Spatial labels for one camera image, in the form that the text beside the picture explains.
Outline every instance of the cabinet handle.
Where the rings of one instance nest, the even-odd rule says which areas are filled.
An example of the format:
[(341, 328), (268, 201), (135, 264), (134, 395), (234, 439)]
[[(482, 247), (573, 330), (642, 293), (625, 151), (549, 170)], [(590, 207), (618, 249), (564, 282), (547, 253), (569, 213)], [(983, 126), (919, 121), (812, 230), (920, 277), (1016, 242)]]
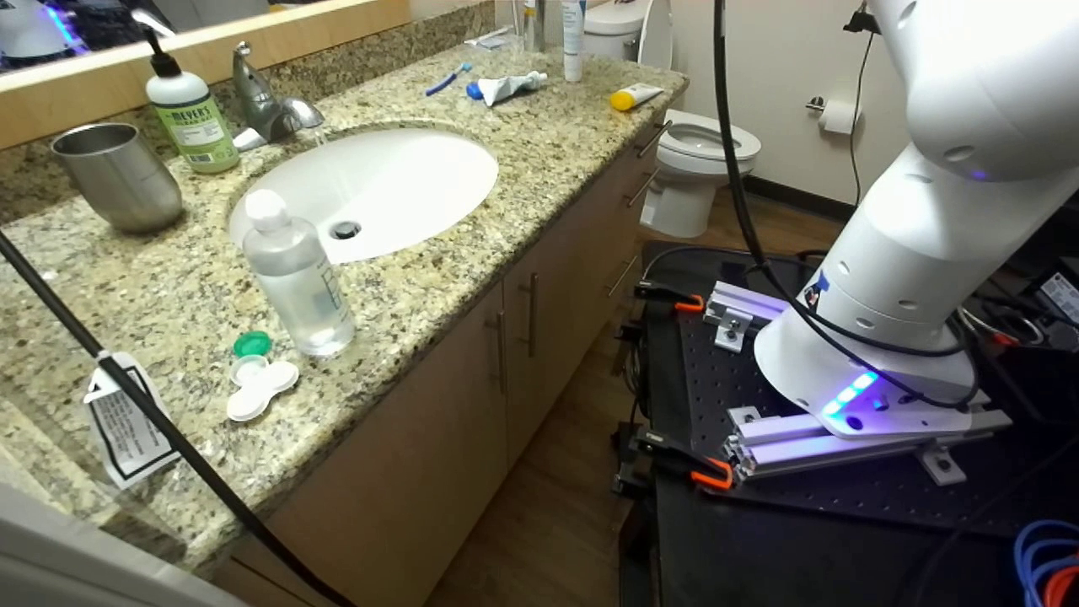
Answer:
[(632, 196), (628, 196), (628, 195), (627, 196), (623, 196), (627, 201), (626, 202), (626, 208), (632, 208), (633, 205), (637, 204), (637, 201), (640, 199), (641, 194), (643, 194), (644, 192), (648, 191), (648, 185), (652, 184), (652, 180), (655, 179), (656, 175), (658, 175), (658, 174), (659, 174), (659, 168), (656, 168), (652, 173), (644, 173), (644, 175), (647, 175), (648, 178), (644, 180), (644, 184), (641, 185), (641, 189), (637, 190), (637, 193), (633, 194)]
[(622, 273), (618, 274), (618, 279), (614, 280), (614, 286), (607, 289), (607, 298), (614, 294), (615, 290), (618, 290), (618, 285), (626, 278), (626, 274), (629, 273), (629, 268), (633, 266), (633, 263), (637, 263), (637, 254), (634, 254), (629, 261), (626, 261), (626, 266), (623, 268)]
[(536, 356), (536, 317), (540, 316), (540, 274), (532, 272), (532, 275), (529, 276), (529, 286), (521, 285), (517, 288), (529, 293), (529, 337), (521, 340), (521, 342), (529, 345), (529, 358), (534, 359)]
[(648, 153), (648, 150), (652, 149), (652, 146), (656, 144), (656, 142), (659, 140), (659, 137), (664, 136), (664, 133), (666, 133), (667, 129), (670, 128), (671, 124), (673, 124), (673, 122), (670, 120), (664, 122), (664, 124), (659, 127), (659, 130), (656, 130), (656, 134), (653, 135), (651, 139), (648, 139), (647, 143), (644, 143), (643, 146), (633, 146), (633, 149), (637, 150), (637, 157), (644, 157), (644, 154)]
[(493, 329), (495, 340), (498, 341), (498, 392), (506, 396), (506, 388), (509, 385), (509, 377), (506, 370), (506, 312), (498, 311), (494, 321), (487, 321), (483, 327)]

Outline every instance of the cabinet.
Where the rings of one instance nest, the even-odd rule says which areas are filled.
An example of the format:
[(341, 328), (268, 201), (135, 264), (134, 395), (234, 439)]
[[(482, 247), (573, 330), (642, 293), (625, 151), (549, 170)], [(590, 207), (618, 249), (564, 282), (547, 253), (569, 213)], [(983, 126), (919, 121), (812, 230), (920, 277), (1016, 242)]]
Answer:
[[(269, 521), (357, 605), (423, 604), (634, 281), (633, 236), (661, 126), (616, 156)], [(329, 605), (255, 540), (232, 556)], [(237, 582), (245, 570), (219, 578), (270, 605), (256, 584)]]

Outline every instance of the bathroom sink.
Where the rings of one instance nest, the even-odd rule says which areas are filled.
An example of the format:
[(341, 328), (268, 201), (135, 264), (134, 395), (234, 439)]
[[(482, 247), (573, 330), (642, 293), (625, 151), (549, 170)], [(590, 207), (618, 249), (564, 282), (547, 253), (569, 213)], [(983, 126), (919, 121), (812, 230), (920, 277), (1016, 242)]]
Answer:
[[(314, 223), (331, 263), (387, 254), (423, 242), (483, 202), (498, 163), (479, 143), (433, 128), (360, 133), (301, 153), (251, 185), (271, 189)], [(251, 229), (236, 204), (229, 235)]]

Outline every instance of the granite countertop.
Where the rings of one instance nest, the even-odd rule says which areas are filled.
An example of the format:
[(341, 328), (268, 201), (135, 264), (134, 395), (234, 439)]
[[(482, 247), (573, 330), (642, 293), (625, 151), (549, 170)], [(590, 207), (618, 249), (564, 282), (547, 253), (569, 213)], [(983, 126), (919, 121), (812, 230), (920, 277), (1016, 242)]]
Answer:
[[(465, 60), (474, 66), (470, 74), (423, 96)], [(550, 74), (536, 93), (493, 109), (464, 94), (476, 78), (530, 69)], [(481, 142), (498, 161), (487, 199), (453, 227), (337, 267), (357, 331), (331, 359), (295, 350), (228, 234), (243, 192), (313, 147), (311, 132), (246, 152), (238, 167), (220, 175), (195, 175), (181, 160), (169, 161), (187, 215), (153, 236), (113, 231), (81, 197), (3, 231), (106, 348), (142, 363), (179, 429), (268, 518), (687, 84), (682, 74), (604, 58), (586, 60), (581, 83), (564, 82), (561, 72), (560, 54), (460, 46), (315, 101), (330, 139), (429, 125)], [(632, 112), (613, 110), (609, 95), (634, 82), (667, 92)], [(59, 508), (185, 569), (211, 575), (242, 535), (235, 518), (183, 463), (127, 492), (112, 488), (81, 405), (92, 361), (6, 264), (0, 264), (0, 413), (18, 419), (0, 433), (5, 460), (19, 463), (35, 491)], [(228, 370), (233, 342), (252, 330), (274, 339), (271, 360), (299, 365), (300, 383), (261, 418), (238, 425), (224, 415), (235, 390)]]

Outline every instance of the backsplash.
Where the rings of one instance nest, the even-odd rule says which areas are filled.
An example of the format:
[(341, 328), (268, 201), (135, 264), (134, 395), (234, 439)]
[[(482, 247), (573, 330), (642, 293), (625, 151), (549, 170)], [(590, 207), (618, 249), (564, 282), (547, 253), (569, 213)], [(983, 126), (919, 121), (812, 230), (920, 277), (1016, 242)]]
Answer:
[[(317, 105), (318, 99), (461, 44), (494, 27), (494, 2), (481, 2), (260, 71), (278, 97), (296, 96)], [(238, 133), (243, 118), (232, 81), (211, 84), (210, 92), (233, 133)], [(98, 122), (134, 124), (159, 155), (163, 158), (176, 156), (172, 141), (147, 106)], [(53, 136), (43, 137), (0, 150), (0, 225), (79, 195), (49, 149), (52, 139)]]

